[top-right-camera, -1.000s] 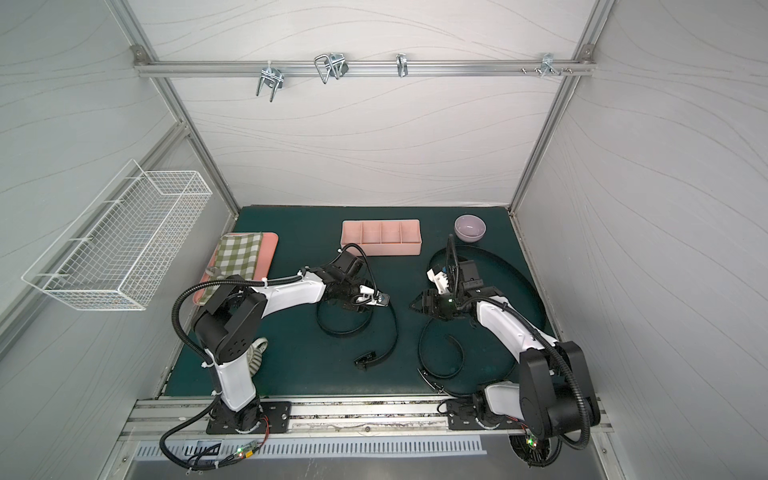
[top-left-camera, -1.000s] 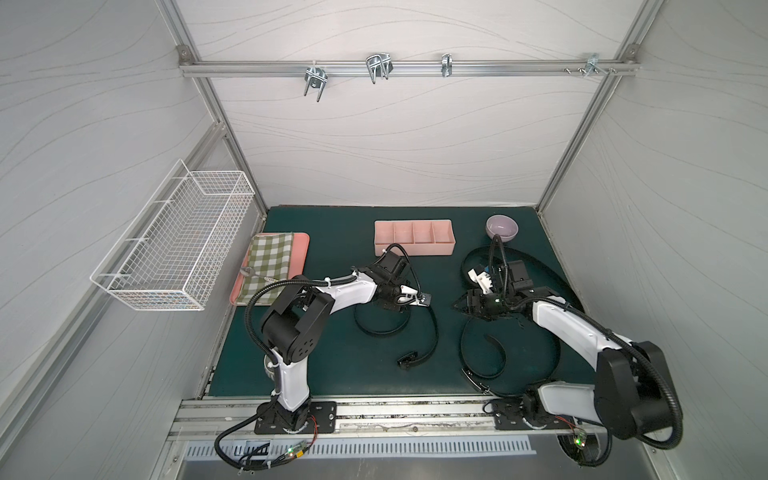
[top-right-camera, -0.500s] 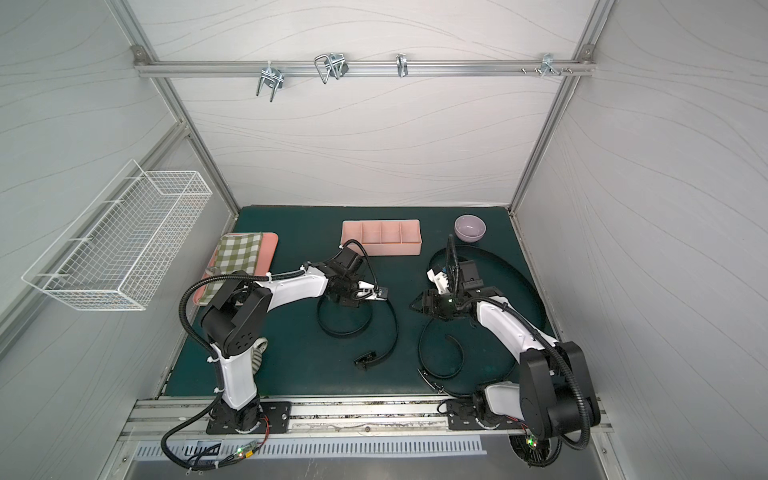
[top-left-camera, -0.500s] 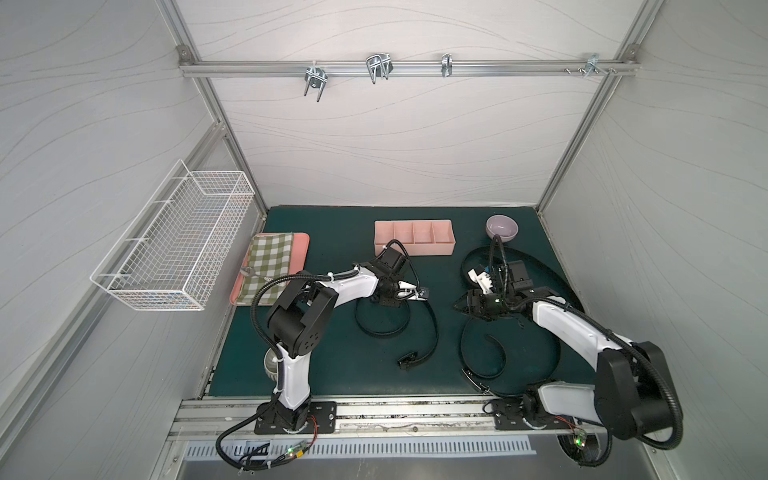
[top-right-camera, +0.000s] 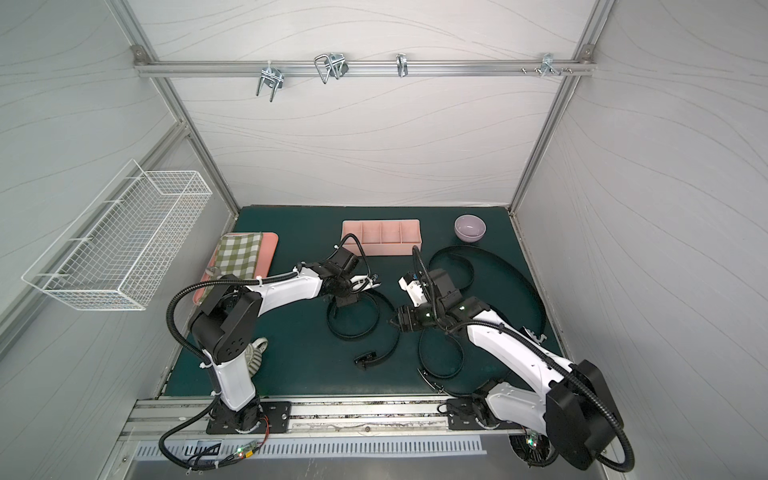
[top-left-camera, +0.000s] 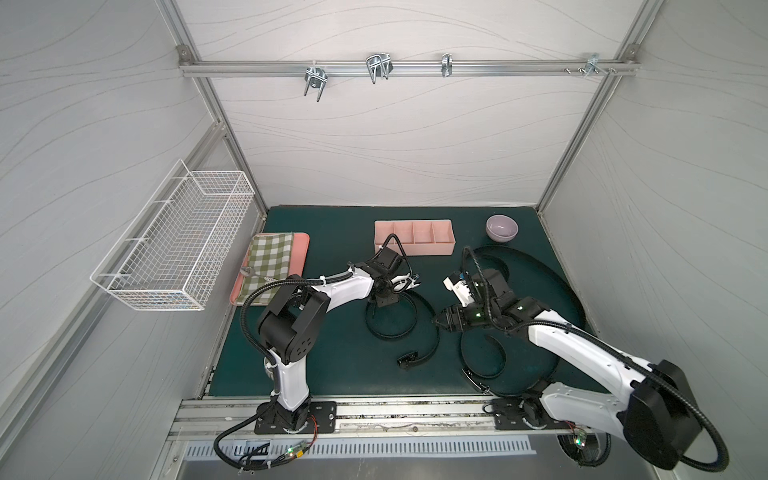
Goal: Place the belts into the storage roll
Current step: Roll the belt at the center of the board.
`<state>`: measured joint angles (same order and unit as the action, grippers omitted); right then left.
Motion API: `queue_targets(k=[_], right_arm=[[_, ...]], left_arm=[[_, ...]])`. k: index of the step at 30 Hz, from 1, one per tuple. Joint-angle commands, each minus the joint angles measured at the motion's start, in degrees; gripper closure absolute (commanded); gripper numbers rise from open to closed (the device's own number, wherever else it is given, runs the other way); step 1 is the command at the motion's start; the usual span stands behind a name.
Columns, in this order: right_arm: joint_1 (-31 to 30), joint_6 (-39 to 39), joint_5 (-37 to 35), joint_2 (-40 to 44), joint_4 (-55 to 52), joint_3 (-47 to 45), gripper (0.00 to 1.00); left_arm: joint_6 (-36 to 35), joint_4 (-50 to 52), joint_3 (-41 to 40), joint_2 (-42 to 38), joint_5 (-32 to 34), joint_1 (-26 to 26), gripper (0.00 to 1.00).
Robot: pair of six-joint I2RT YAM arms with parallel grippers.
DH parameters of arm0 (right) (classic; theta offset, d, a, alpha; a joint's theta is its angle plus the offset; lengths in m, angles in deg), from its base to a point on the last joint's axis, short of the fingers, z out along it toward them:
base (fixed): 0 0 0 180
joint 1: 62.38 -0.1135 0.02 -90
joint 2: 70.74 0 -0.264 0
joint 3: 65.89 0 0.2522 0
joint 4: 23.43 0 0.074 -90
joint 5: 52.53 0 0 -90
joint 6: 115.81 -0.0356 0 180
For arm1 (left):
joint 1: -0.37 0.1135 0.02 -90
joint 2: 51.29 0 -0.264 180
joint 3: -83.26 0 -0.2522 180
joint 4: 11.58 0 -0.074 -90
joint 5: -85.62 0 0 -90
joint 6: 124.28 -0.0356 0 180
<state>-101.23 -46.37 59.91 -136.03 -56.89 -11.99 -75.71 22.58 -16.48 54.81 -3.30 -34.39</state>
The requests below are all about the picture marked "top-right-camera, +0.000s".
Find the pink compartment storage box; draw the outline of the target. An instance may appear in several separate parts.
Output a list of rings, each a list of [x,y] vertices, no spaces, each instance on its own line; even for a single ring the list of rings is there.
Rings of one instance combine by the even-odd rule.
[[[421,224],[417,219],[345,220],[342,237],[352,234],[363,251],[373,256],[410,256],[414,247],[421,248]]]

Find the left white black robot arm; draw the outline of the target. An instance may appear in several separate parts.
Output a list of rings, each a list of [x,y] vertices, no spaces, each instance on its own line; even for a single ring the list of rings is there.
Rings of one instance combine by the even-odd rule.
[[[214,387],[209,409],[213,421],[229,433],[251,433],[266,422],[246,355],[259,318],[323,296],[349,302],[377,286],[378,276],[367,258],[337,246],[325,260],[300,262],[281,275],[254,279],[224,275],[190,285],[172,297],[165,322],[174,340],[209,372]],[[186,296],[207,287],[211,291],[193,314],[190,332],[194,340],[189,341],[176,325],[176,308]]]

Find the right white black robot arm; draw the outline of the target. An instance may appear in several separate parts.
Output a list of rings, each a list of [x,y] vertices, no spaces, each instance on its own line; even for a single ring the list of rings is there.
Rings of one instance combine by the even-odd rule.
[[[546,443],[548,452],[585,470],[599,462],[620,473],[632,471],[636,456],[602,372],[591,362],[574,363],[513,329],[492,306],[465,297],[442,269],[408,273],[398,281],[409,297],[398,311],[405,327],[435,327],[467,339],[503,363],[527,385],[499,382],[474,401],[493,425],[518,424],[527,444]]]

